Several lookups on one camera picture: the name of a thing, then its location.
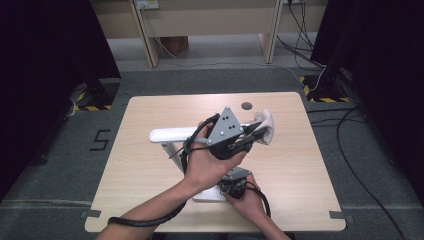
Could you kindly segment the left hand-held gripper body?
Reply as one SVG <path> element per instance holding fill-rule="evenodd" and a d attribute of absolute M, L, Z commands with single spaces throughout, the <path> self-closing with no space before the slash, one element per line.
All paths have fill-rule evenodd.
<path fill-rule="evenodd" d="M 209 131 L 207 145 L 217 159 L 227 160 L 239 152 L 249 152 L 252 148 L 251 142 L 237 141 L 243 134 L 244 128 L 227 106 L 213 125 L 213 129 Z"/>

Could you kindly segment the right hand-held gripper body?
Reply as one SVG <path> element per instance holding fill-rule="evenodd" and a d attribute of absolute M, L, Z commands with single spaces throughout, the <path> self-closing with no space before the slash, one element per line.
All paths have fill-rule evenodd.
<path fill-rule="evenodd" d="M 218 183 L 220 193 L 235 199 L 241 199 L 245 194 L 247 177 L 251 175 L 250 170 L 235 167 L 231 169 Z"/>

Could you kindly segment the white desk lamp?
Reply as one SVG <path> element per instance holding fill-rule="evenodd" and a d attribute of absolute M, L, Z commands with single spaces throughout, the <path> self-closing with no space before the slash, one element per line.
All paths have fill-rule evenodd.
<path fill-rule="evenodd" d="M 149 138 L 152 143 L 161 144 L 169 158 L 174 161 L 181 171 L 183 171 L 181 154 L 183 152 L 189 152 L 189 149 L 187 148 L 188 140 L 195 135 L 196 130 L 196 127 L 154 129 L 151 131 Z M 244 133 L 237 139 L 237 141 L 241 141 L 246 137 L 248 137 L 248 134 Z M 198 141 L 207 145 L 207 137 L 199 139 Z M 224 195 L 220 193 L 220 189 L 217 184 L 216 186 L 195 195 L 193 200 L 197 202 L 224 202 L 225 198 Z"/>

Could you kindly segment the person's right hand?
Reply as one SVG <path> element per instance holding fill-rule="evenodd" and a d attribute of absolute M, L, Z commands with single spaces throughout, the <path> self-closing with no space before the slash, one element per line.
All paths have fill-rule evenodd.
<path fill-rule="evenodd" d="M 247 187 L 259 190 L 253 175 L 249 175 L 247 181 Z M 226 195 L 225 199 L 243 218 L 257 224 L 266 219 L 267 215 L 261 197 L 252 189 L 246 190 L 244 196 L 240 199 L 235 199 L 229 195 Z"/>

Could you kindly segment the person's left hand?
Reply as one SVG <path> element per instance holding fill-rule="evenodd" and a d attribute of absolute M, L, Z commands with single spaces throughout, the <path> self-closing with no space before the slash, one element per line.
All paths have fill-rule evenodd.
<path fill-rule="evenodd" d="M 219 160 L 210 153 L 205 143 L 194 141 L 190 147 L 192 152 L 188 156 L 188 167 L 181 181 L 187 199 L 215 186 L 225 174 L 240 165 L 246 156 L 246 152 L 242 151 L 228 160 Z"/>

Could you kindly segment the black stand base striped tape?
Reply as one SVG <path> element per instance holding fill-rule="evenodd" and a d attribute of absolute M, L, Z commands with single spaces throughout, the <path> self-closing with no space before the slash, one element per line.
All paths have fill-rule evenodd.
<path fill-rule="evenodd" d="M 84 86 L 71 103 L 75 111 L 110 110 L 120 87 L 119 82 L 102 83 L 98 80 L 94 85 Z"/>
<path fill-rule="evenodd" d="M 300 77 L 303 91 L 310 102 L 348 102 L 349 98 L 337 80 L 322 80 L 318 75 Z"/>

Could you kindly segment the black curtain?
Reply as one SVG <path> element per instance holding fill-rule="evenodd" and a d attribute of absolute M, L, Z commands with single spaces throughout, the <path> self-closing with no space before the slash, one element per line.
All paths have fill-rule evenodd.
<path fill-rule="evenodd" d="M 119 76 L 90 0 L 0 0 L 0 201 L 76 86 Z"/>
<path fill-rule="evenodd" d="M 344 68 L 424 206 L 424 0 L 328 0 L 312 59 Z"/>

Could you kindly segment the white power strip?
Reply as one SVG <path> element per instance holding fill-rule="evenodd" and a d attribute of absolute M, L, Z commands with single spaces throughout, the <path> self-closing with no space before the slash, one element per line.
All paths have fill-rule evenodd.
<path fill-rule="evenodd" d="M 157 10 L 157 9 L 159 9 L 158 0 L 135 0 L 135 3 L 140 10 Z"/>

